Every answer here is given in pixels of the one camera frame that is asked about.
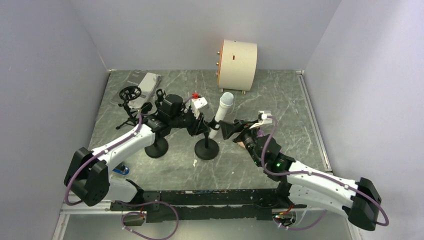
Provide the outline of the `white microphone silver grille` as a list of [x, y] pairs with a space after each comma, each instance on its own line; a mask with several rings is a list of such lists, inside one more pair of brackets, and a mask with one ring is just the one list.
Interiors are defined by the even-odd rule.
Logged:
[[219, 121], [222, 121], [228, 110], [234, 105], [234, 95], [231, 92], [224, 92], [219, 99], [219, 106], [212, 121], [209, 123], [209, 138], [213, 139], [220, 129]]

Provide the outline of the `peach microphone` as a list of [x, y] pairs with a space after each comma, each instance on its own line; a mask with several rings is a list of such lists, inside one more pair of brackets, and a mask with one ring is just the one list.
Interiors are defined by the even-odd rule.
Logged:
[[243, 149], [247, 149], [246, 145], [243, 142], [238, 142], [237, 143], [241, 148]]

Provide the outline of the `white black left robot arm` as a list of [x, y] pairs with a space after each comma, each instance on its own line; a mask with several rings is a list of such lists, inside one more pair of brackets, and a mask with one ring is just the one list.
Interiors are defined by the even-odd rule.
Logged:
[[172, 129], [187, 129], [190, 136], [207, 133], [209, 127], [200, 111], [207, 104], [196, 94], [188, 100], [176, 94], [159, 95], [154, 103], [156, 111], [149, 113], [153, 104], [146, 103], [138, 113], [138, 123], [127, 133], [92, 150], [78, 149], [64, 179], [65, 203], [89, 207], [102, 200], [131, 207], [143, 204], [144, 190], [139, 185], [130, 179], [111, 179], [111, 173], [140, 150], [151, 158], [162, 157], [168, 151], [165, 137]]

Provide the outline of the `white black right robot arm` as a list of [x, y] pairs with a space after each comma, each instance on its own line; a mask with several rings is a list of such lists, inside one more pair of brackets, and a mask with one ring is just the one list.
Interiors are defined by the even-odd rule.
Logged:
[[337, 213], [366, 231], [389, 224], [372, 181], [364, 177], [359, 181], [337, 177], [283, 154], [273, 133], [258, 136], [261, 124], [273, 124], [273, 131], [278, 126], [271, 115], [254, 121], [219, 121], [223, 138], [226, 140], [238, 134], [233, 142], [243, 143], [254, 163], [279, 183], [275, 191], [279, 200], [288, 205], [307, 205]]

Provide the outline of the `black round-base mic stand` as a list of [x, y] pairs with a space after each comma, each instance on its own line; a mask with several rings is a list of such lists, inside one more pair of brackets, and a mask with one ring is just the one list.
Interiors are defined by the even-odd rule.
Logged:
[[201, 160], [212, 160], [219, 153], [219, 145], [216, 141], [209, 138], [209, 132], [203, 135], [203, 139], [196, 142], [194, 146], [195, 155]]
[[153, 144], [144, 148], [147, 156], [153, 159], [164, 156], [169, 149], [168, 141], [163, 137], [156, 137]]

